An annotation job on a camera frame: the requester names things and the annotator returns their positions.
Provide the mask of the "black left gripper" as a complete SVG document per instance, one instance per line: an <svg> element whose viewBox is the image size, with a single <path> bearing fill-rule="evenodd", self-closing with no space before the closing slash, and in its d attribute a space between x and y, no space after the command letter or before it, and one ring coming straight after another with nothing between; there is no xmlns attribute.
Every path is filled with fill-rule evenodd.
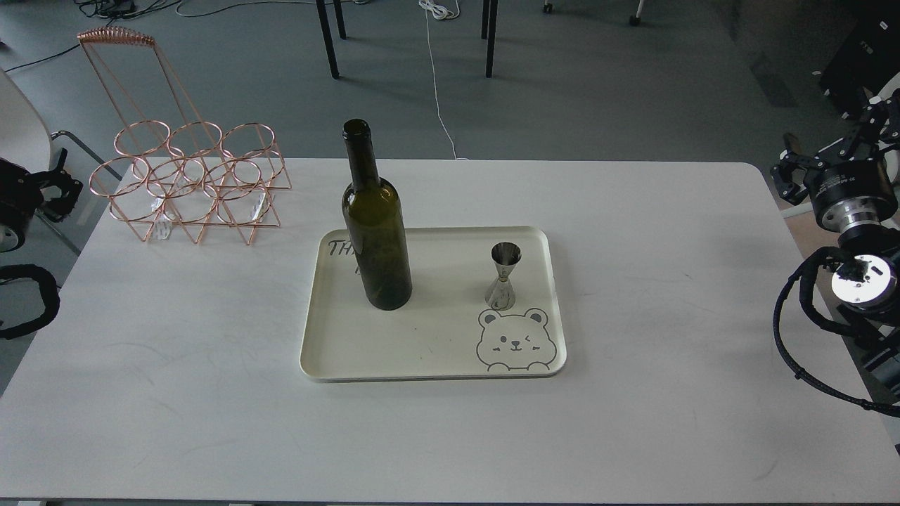
<svg viewBox="0 0 900 506"><path fill-rule="evenodd" d="M68 151L61 148L53 169L28 176L28 183L41 193L41 204L38 209L51 222L61 222L68 218L74 211L84 188L81 181L74 179L65 170L67 158Z"/></svg>

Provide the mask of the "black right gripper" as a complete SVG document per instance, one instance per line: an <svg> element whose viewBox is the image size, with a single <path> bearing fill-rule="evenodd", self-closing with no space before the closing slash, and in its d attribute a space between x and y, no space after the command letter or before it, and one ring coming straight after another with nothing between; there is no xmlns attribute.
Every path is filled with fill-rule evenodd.
<svg viewBox="0 0 900 506"><path fill-rule="evenodd" d="M802 153L799 138L794 134L783 134L785 150L779 161L771 168L771 178L779 198L793 206L800 205L807 197L813 206L823 206L828 202L826 189L814 183L814 177L820 176L830 163L822 158L828 148L820 148L816 154L808 156Z"/></svg>

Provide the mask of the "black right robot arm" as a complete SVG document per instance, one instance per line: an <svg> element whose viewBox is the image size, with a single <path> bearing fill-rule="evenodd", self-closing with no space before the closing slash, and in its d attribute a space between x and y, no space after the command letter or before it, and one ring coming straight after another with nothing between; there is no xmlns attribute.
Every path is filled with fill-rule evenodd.
<svg viewBox="0 0 900 506"><path fill-rule="evenodd" d="M836 247L807 257L794 283L807 318L820 329L851 337L863 365L898 394L898 230L886 225L898 211L887 153L898 148L898 93L875 97L848 134L813 155L785 134L784 153L769 171L778 195L791 205L809 199L816 223L838 235Z"/></svg>

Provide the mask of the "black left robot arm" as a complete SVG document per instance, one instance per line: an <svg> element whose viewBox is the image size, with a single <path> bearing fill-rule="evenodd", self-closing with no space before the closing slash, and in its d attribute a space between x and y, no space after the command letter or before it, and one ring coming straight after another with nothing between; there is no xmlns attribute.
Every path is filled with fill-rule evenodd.
<svg viewBox="0 0 900 506"><path fill-rule="evenodd" d="M83 183L65 171L68 151L59 153L54 169L29 173L19 164L1 160L1 251L13 251L25 244L26 232L36 211L52 222L71 214Z"/></svg>

